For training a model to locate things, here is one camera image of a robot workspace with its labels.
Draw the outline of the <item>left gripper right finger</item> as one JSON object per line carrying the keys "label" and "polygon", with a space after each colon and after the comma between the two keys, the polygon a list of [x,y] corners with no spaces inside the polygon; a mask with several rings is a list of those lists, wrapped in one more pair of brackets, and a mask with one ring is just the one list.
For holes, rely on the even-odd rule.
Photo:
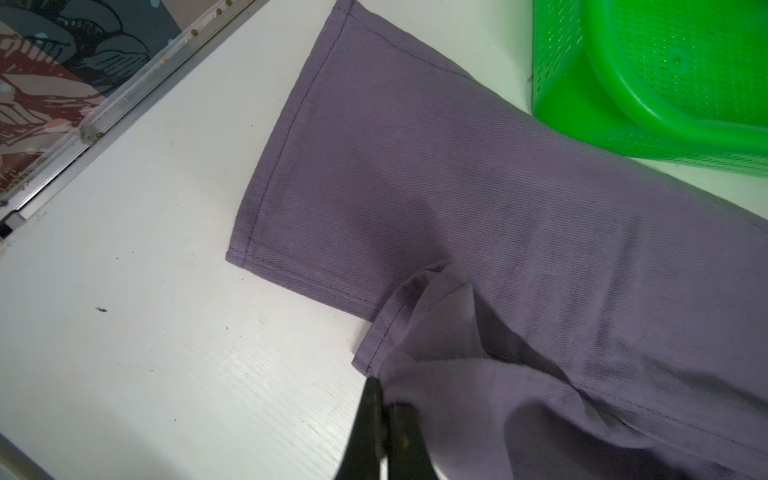
{"label": "left gripper right finger", "polygon": [[416,409],[394,404],[388,408],[388,478],[394,480],[437,480]]}

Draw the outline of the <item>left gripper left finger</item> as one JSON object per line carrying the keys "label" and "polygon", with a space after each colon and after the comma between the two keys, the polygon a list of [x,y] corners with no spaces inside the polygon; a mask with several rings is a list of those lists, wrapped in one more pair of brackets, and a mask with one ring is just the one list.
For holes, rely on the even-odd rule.
{"label": "left gripper left finger", "polygon": [[349,440],[336,480],[379,480],[385,457],[382,388],[369,377],[364,384]]}

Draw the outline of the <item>purple trousers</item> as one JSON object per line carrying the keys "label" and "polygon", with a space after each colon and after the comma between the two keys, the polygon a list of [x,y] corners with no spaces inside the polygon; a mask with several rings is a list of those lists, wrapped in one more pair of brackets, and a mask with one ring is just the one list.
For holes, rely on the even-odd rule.
{"label": "purple trousers", "polygon": [[763,479],[767,222],[334,5],[227,260],[368,320],[453,479]]}

